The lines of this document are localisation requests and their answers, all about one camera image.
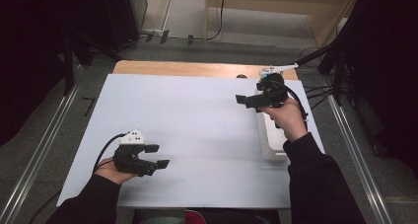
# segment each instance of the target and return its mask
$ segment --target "black cable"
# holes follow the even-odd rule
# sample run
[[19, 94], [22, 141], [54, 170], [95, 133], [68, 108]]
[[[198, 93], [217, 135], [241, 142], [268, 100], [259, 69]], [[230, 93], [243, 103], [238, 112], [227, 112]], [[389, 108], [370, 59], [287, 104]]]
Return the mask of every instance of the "black cable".
[[284, 87], [290, 93], [290, 95], [298, 102], [298, 104], [299, 104], [299, 110], [301, 110], [302, 118], [304, 120], [307, 119], [307, 115], [308, 114], [306, 113], [304, 107], [302, 106], [301, 100], [299, 99], [298, 95], [296, 95], [296, 93], [292, 89], [290, 89], [288, 86], [286, 86], [286, 85], [284, 85], [282, 83], [276, 82], [276, 81], [270, 81], [269, 80], [269, 81], [265, 81], [265, 82], [266, 83], [277, 84], [277, 85], [280, 85], [280, 86]]
[[325, 97], [323, 97], [318, 103], [316, 103], [315, 105], [313, 105], [311, 107], [311, 110], [313, 110], [314, 108], [316, 108], [319, 104], [321, 104], [323, 101], [325, 101], [325, 99], [327, 99], [330, 95], [325, 95]]
[[[101, 154], [99, 155], [99, 157], [98, 157], [98, 160], [96, 161], [96, 163], [95, 163], [95, 166], [94, 166], [94, 168], [93, 168], [93, 173], [99, 168], [99, 167], [101, 167], [102, 165], [104, 165], [104, 164], [107, 164], [107, 163], [109, 163], [109, 162], [112, 162], [113, 160], [110, 160], [110, 161], [107, 161], [107, 162], [105, 162], [105, 163], [102, 163], [102, 164], [100, 164], [99, 166], [98, 166], [98, 164], [99, 164], [99, 161], [101, 160], [101, 158], [102, 158], [102, 155], [104, 154], [104, 152], [105, 152], [105, 149], [108, 147], [108, 145], [110, 145], [110, 143], [111, 142], [113, 142], [114, 141], [114, 139], [116, 139], [116, 138], [118, 138], [118, 137], [123, 137], [123, 136], [125, 136], [127, 133], [120, 133], [120, 134], [117, 134], [116, 136], [114, 136], [114, 137], [112, 137], [110, 140], [109, 140], [109, 142], [104, 146], [104, 148], [102, 149], [102, 151], [101, 151]], [[61, 193], [62, 192], [62, 189], [60, 189], [56, 194], [54, 194], [46, 203], [44, 203], [43, 204], [43, 206], [42, 207], [40, 207], [38, 210], [37, 210], [37, 212], [32, 216], [32, 218], [31, 218], [31, 220], [29, 221], [29, 223], [28, 224], [32, 224], [32, 223], [34, 223], [34, 221], [36, 220], [36, 218], [37, 218], [37, 216], [43, 211], [43, 209], [55, 198], [55, 197], [57, 197], [58, 195], [59, 195], [59, 193]]]
[[328, 87], [328, 86], [325, 86], [325, 87], [315, 87], [315, 88], [311, 88], [311, 89], [305, 91], [305, 93], [307, 94], [307, 93], [310, 93], [310, 92], [315, 91], [315, 90], [318, 90], [318, 89], [323, 89], [325, 91], [328, 91], [328, 90], [332, 90], [332, 87]]
[[114, 139], [119, 138], [119, 137], [123, 137], [125, 136], [127, 133], [119, 133], [117, 135], [115, 135], [114, 137], [112, 137], [108, 143], [104, 146], [104, 148], [102, 149], [101, 153], [99, 154], [98, 160], [96, 160], [95, 166], [93, 167], [93, 174], [95, 173], [95, 171], [98, 169], [98, 164], [101, 161], [102, 155], [104, 154], [106, 148], [108, 147], [108, 145], [110, 145], [110, 143], [112, 143], [114, 141]]
[[[303, 52], [305, 52], [306, 50], [308, 50], [308, 49], [317, 49], [317, 50], [319, 50], [319, 48], [318, 47], [308, 47], [308, 48], [304, 48], [300, 53], [299, 53], [299, 56], [298, 56], [298, 58], [299, 59], [301, 59], [302, 58], [302, 53]], [[299, 66], [303, 66], [303, 65], [305, 65], [305, 66], [307, 66], [307, 67], [314, 67], [313, 65], [308, 65], [307, 63], [305, 63], [305, 64], [302, 64], [302, 65], [299, 65]]]
[[43, 211], [43, 209], [49, 204], [49, 202], [51, 202], [55, 197], [57, 197], [59, 195], [59, 193], [62, 192], [62, 189], [60, 189], [56, 194], [54, 194], [52, 197], [49, 198], [49, 200], [46, 201], [46, 203], [43, 204], [42, 207], [40, 207], [37, 212], [32, 216], [31, 220], [28, 222], [28, 224], [32, 224], [34, 223], [34, 221], [36, 220], [37, 216]]
[[322, 96], [322, 95], [324, 95], [324, 94], [326, 94], [326, 95], [330, 95], [330, 94], [332, 94], [332, 91], [333, 91], [333, 89], [326, 90], [326, 91], [324, 91], [324, 92], [322, 92], [322, 93], [319, 93], [319, 94], [309, 95], [309, 96], [307, 96], [307, 98], [308, 98], [308, 100], [309, 100], [309, 99], [312, 99], [312, 98], [316, 98], [316, 97]]
[[[220, 27], [219, 27], [218, 32], [213, 37], [209, 37], [209, 38], [193, 38], [193, 40], [203, 40], [203, 41], [205, 41], [205, 40], [212, 40], [212, 39], [216, 38], [219, 35], [219, 33], [222, 30], [222, 26], [223, 26], [224, 4], [225, 4], [225, 0], [222, 0], [222, 4], [221, 4], [221, 19], [220, 19], [220, 22], [221, 23], [220, 23]], [[169, 38], [169, 39], [189, 40], [189, 38], [185, 38], [185, 37], [167, 37], [167, 38]]]
[[325, 85], [325, 86], [305, 86], [304, 88], [314, 88], [314, 89], [320, 89], [320, 88], [332, 88], [332, 85]]
[[222, 0], [222, 4], [221, 4], [221, 26], [219, 27], [218, 32], [213, 37], [207, 38], [207, 40], [211, 40], [211, 39], [216, 38], [218, 36], [218, 34], [221, 32], [221, 29], [222, 29], [222, 19], [223, 19], [222, 17], [223, 17], [223, 14], [224, 14], [224, 3], [225, 3], [225, 0]]

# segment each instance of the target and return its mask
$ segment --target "hand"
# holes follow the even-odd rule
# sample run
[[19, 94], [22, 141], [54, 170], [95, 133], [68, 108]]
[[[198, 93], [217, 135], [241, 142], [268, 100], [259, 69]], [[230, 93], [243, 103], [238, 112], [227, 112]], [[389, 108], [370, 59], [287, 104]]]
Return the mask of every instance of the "hand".
[[136, 174], [122, 173], [118, 171], [114, 166], [112, 158], [106, 158], [99, 162], [98, 169], [95, 171], [95, 174], [104, 177], [120, 186], [130, 179], [138, 176]]
[[302, 119], [302, 113], [296, 100], [288, 98], [282, 107], [260, 108], [271, 116], [272, 119], [285, 131], [285, 136], [291, 142], [305, 136], [308, 132]]

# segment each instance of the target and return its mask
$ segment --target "wooden tabletop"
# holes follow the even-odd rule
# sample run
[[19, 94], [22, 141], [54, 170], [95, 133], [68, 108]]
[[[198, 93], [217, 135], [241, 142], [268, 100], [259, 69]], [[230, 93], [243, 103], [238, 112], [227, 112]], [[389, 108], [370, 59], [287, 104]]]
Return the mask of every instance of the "wooden tabletop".
[[[250, 79], [258, 79], [260, 77], [259, 71], [268, 66], [270, 65], [121, 60], [116, 63], [113, 73], [223, 78], [236, 78], [238, 75], [245, 75]], [[287, 80], [298, 80], [294, 69], [286, 70], [283, 77]]]

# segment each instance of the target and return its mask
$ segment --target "wire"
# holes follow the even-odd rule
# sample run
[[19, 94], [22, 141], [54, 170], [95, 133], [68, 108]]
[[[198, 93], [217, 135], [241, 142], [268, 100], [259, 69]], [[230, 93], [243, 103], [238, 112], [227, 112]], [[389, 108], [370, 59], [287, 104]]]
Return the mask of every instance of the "wire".
[[[320, 50], [318, 47], [308, 47], [308, 48], [304, 48], [300, 53], [299, 53], [299, 59], [302, 58], [302, 53], [304, 53], [306, 50], [308, 49], [317, 49]], [[313, 65], [308, 65], [307, 63], [303, 64], [307, 67], [314, 67]]]
[[311, 110], [313, 110], [314, 108], [316, 108], [319, 104], [321, 104], [323, 101], [325, 101], [325, 99], [327, 99], [330, 95], [325, 95], [325, 97], [323, 97], [319, 102], [317, 102], [315, 105], [313, 105], [311, 107]]
[[324, 95], [324, 94], [326, 94], [326, 95], [330, 95], [330, 94], [332, 94], [332, 91], [333, 91], [333, 89], [330, 89], [330, 90], [326, 90], [326, 91], [324, 91], [324, 92], [322, 92], [322, 93], [320, 93], [320, 94], [310, 95], [310, 96], [307, 96], [307, 99], [316, 98], [316, 97], [322, 96], [322, 95]]
[[[199, 38], [193, 38], [192, 40], [198, 40], [198, 41], [212, 40], [212, 39], [216, 38], [221, 33], [221, 30], [222, 30], [222, 27], [223, 27], [224, 4], [225, 4], [225, 0], [222, 0], [222, 2], [221, 2], [221, 19], [220, 19], [220, 27], [219, 27], [218, 32], [213, 37], [209, 37], [209, 38], [199, 37]], [[216, 15], [217, 15], [217, 18], [219, 19], [218, 10], [216, 10]], [[189, 38], [185, 38], [185, 37], [167, 37], [167, 38], [168, 39], [190, 40]]]
[[34, 221], [36, 220], [37, 216], [43, 211], [43, 209], [55, 198], [59, 195], [59, 193], [62, 192], [62, 188], [56, 192], [52, 197], [49, 198], [49, 200], [46, 201], [46, 203], [43, 204], [42, 207], [40, 207], [37, 212], [32, 216], [31, 220], [28, 222], [28, 224], [32, 224], [34, 223]]
[[272, 84], [280, 85], [280, 86], [284, 87], [290, 93], [290, 95], [298, 102], [299, 109], [301, 110], [302, 118], [304, 120], [307, 119], [307, 115], [308, 114], [306, 113], [304, 107], [302, 106], [301, 100], [299, 99], [298, 95], [292, 89], [290, 89], [288, 86], [286, 86], [286, 85], [284, 85], [282, 83], [276, 82], [276, 81], [269, 80], [269, 81], [265, 81], [265, 82], [266, 83], [272, 83]]
[[[100, 165], [98, 165], [98, 163], [99, 163], [99, 161], [100, 161], [100, 159], [102, 158], [102, 155], [104, 154], [104, 152], [105, 152], [105, 149], [108, 147], [108, 145], [110, 145], [110, 143], [111, 142], [113, 142], [114, 141], [114, 139], [116, 139], [116, 138], [118, 138], [118, 137], [123, 137], [123, 136], [125, 136], [127, 133], [120, 133], [120, 134], [117, 134], [116, 136], [114, 136], [114, 137], [112, 137], [110, 140], [109, 140], [109, 142], [104, 146], [104, 148], [102, 149], [102, 151], [101, 151], [101, 154], [99, 155], [99, 157], [98, 157], [98, 160], [96, 160], [96, 163], [95, 163], [95, 166], [94, 166], [94, 168], [93, 168], [93, 173], [99, 168], [99, 167], [101, 167], [102, 165], [104, 165], [104, 164], [107, 164], [107, 163], [110, 163], [110, 162], [112, 162], [113, 160], [110, 160], [110, 161], [107, 161], [107, 162], [105, 162], [105, 163], [102, 163], [102, 164], [100, 164]], [[46, 201], [46, 203], [44, 203], [43, 204], [43, 206], [42, 207], [40, 207], [38, 210], [37, 210], [37, 212], [32, 216], [32, 218], [31, 218], [31, 220], [29, 221], [29, 224], [32, 224], [32, 223], [34, 223], [34, 221], [36, 220], [36, 218], [37, 218], [37, 216], [44, 210], [44, 208], [55, 198], [55, 197], [57, 197], [58, 195], [59, 195], [59, 193], [61, 193], [62, 192], [62, 189], [60, 189], [56, 194], [54, 194], [52, 197], [50, 197], [49, 198], [49, 200], [47, 200]]]
[[326, 91], [326, 90], [332, 90], [332, 87], [327, 87], [327, 86], [324, 86], [324, 87], [312, 87], [311, 89], [305, 91], [305, 93], [307, 94], [307, 93], [313, 92], [313, 91], [318, 90], [318, 89], [324, 89]]
[[325, 85], [325, 86], [306, 86], [304, 85], [304, 88], [315, 88], [315, 89], [320, 89], [320, 88], [331, 88], [332, 85]]
[[93, 167], [93, 174], [95, 173], [95, 171], [98, 169], [98, 164], [101, 161], [102, 155], [104, 154], [106, 148], [108, 147], [108, 145], [110, 145], [110, 143], [112, 143], [114, 141], [114, 139], [119, 138], [119, 137], [123, 137], [125, 136], [127, 133], [119, 133], [117, 135], [115, 135], [114, 137], [112, 137], [108, 143], [104, 146], [104, 148], [102, 149], [101, 153], [99, 154], [98, 159], [96, 160], [95, 166]]
[[[308, 48], [305, 48], [305, 49], [303, 49], [302, 50], [302, 52], [304, 52], [305, 50], [307, 50], [307, 49], [310, 49], [310, 48], [317, 48], [317, 47], [308, 47]], [[320, 52], [321, 53], [321, 55], [323, 55], [327, 50], [329, 49], [329, 46], [325, 46], [325, 47], [323, 47], [323, 48], [317, 48], [317, 51], [318, 52]], [[288, 63], [288, 64], [295, 64], [295, 63], [298, 63], [299, 61], [300, 61], [300, 59], [301, 58], [299, 58], [297, 61], [293, 61], [293, 62], [290, 62], [290, 63]]]

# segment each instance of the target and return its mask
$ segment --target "metal bar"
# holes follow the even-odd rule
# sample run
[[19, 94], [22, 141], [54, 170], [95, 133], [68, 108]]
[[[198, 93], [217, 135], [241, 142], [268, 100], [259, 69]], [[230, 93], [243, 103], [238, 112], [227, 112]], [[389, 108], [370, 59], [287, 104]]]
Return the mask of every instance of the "metal bar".
[[[329, 85], [322, 77], [323, 85]], [[356, 167], [357, 173], [359, 175], [360, 181], [362, 182], [363, 188], [368, 197], [369, 203], [372, 206], [372, 209], [375, 213], [376, 219], [380, 224], [391, 224], [390, 214], [384, 204], [382, 195], [379, 191], [379, 188], [372, 177], [372, 174], [367, 166], [365, 159], [363, 158], [362, 152], [359, 148], [359, 145], [354, 138], [353, 132], [350, 128], [350, 125], [346, 119], [344, 109], [339, 107], [332, 96], [328, 98], [329, 104], [331, 105], [332, 111], [334, 112], [335, 119], [338, 122], [338, 125], [341, 129], [342, 135], [350, 152], [350, 156], [353, 160], [354, 166]]]
[[25, 168], [25, 171], [22, 173], [18, 182], [15, 184], [6, 207], [0, 216], [0, 223], [14, 223], [22, 204], [25, 201], [25, 198], [27, 197], [32, 184], [34, 183], [36, 175], [40, 170], [43, 161], [45, 160], [55, 135], [57, 134], [65, 115], [68, 113], [68, 110], [74, 101], [74, 97], [78, 92], [83, 74], [84, 68], [83, 66], [79, 65], [77, 68], [78, 80], [76, 81], [76, 84], [69, 92], [69, 94], [62, 99], [57, 111], [49, 123], [48, 128], [40, 139], [34, 154], [32, 155], [27, 167]]
[[161, 23], [160, 29], [163, 31], [166, 28], [167, 19], [169, 18], [170, 8], [172, 6], [173, 0], [169, 0], [166, 6], [166, 11], [164, 12], [163, 22]]

